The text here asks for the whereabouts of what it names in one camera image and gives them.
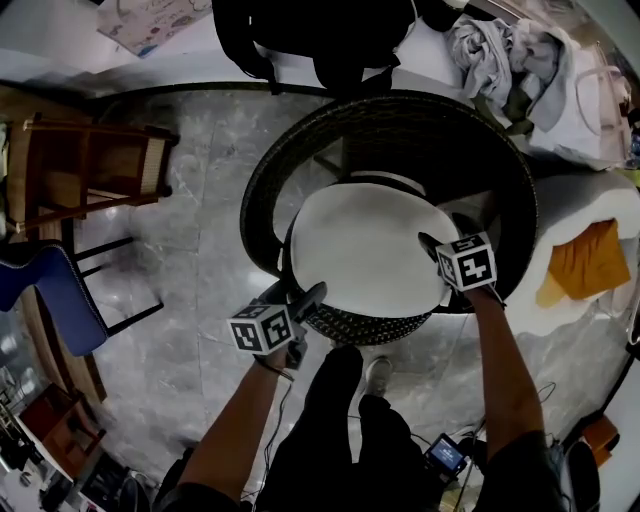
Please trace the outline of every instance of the person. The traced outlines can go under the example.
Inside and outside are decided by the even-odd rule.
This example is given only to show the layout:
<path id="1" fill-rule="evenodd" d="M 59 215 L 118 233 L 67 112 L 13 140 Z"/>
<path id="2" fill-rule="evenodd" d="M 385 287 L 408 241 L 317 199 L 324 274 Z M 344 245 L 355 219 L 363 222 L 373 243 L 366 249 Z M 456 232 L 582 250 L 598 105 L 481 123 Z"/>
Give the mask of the person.
<path id="1" fill-rule="evenodd" d="M 566 510 L 545 440 L 542 407 L 501 304 L 483 289 L 466 292 L 478 319 L 483 367 L 485 475 L 476 511 Z M 240 509 L 286 352 L 248 370 L 157 510 Z M 280 444 L 258 495 L 258 512 L 438 510 L 442 483 L 425 465 L 407 423 L 384 398 L 391 362 L 376 359 L 360 400 L 360 459 L 352 463 L 348 410 L 361 379 L 358 349 L 331 351 L 300 418 Z"/>

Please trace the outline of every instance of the wicker chair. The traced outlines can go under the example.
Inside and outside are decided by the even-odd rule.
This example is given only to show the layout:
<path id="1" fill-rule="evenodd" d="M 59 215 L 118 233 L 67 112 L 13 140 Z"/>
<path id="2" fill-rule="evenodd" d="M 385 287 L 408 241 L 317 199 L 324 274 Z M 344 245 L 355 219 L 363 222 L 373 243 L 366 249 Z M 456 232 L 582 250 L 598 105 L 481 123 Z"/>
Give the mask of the wicker chair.
<path id="1" fill-rule="evenodd" d="M 405 176 L 424 187 L 431 204 L 492 190 L 501 219 L 497 289 L 503 298 L 509 296 L 529 264 L 536 240 L 537 203 L 527 164 L 509 138 L 475 111 L 421 92 L 391 91 L 336 101 L 302 119 L 271 146 L 253 172 L 240 213 L 242 241 L 258 267 L 296 289 L 287 240 L 279 240 L 273 229 L 273 210 L 293 171 L 340 138 L 347 175 L 375 170 Z M 434 312 L 461 309 L 439 307 Z M 309 324 L 338 342 L 378 345 L 407 336 L 430 314 L 374 318 L 323 305 Z"/>

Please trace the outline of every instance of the person's left arm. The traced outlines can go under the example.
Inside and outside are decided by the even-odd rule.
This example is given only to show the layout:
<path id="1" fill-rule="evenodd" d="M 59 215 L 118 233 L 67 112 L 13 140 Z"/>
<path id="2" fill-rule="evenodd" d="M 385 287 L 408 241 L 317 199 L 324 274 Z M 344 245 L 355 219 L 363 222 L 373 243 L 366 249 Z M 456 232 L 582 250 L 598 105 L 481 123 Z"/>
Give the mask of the person's left arm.
<path id="1" fill-rule="evenodd" d="M 268 364 L 282 370 L 287 349 Z M 185 467 L 178 486 L 200 484 L 240 503 L 273 403 L 278 374 L 254 362 Z"/>

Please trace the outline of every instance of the yellow cloth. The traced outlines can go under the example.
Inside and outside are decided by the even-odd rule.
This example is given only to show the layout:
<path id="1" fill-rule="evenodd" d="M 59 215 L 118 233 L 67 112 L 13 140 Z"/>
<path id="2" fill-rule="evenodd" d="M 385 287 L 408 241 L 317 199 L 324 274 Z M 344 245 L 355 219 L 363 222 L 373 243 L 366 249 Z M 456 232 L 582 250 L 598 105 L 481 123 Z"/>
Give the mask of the yellow cloth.
<path id="1" fill-rule="evenodd" d="M 553 248 L 549 272 L 536 294 L 540 307 L 551 307 L 564 294 L 586 299 L 631 279 L 618 239 L 618 221 L 591 224 L 577 238 Z"/>

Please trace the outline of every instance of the black pants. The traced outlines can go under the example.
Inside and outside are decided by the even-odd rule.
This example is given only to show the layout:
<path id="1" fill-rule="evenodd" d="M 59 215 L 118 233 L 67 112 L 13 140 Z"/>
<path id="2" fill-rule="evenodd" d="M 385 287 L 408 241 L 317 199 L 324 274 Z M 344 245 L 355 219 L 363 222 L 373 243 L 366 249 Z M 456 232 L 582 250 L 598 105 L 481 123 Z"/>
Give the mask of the black pants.
<path id="1" fill-rule="evenodd" d="M 427 473 L 408 425 L 383 398 L 360 401 L 362 450 L 352 463 L 347 416 L 362 364 L 352 346 L 327 356 L 276 452 L 259 512 L 437 510 L 442 484 Z"/>

